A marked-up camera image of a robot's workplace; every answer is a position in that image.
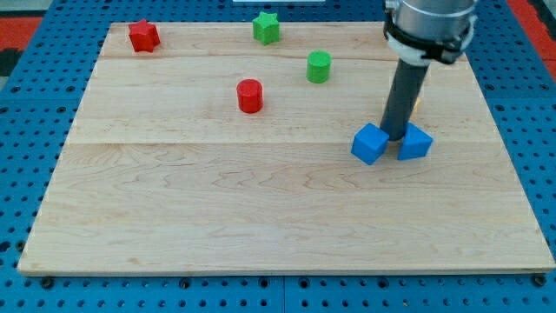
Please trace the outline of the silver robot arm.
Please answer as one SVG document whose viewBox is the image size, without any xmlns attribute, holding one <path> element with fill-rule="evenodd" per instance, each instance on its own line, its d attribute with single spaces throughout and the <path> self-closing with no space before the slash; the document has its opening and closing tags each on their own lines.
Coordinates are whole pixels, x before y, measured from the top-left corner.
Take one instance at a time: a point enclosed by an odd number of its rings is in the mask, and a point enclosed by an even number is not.
<svg viewBox="0 0 556 313">
<path fill-rule="evenodd" d="M 400 60 L 452 64 L 473 40 L 477 0 L 385 0 L 387 45 Z"/>
</svg>

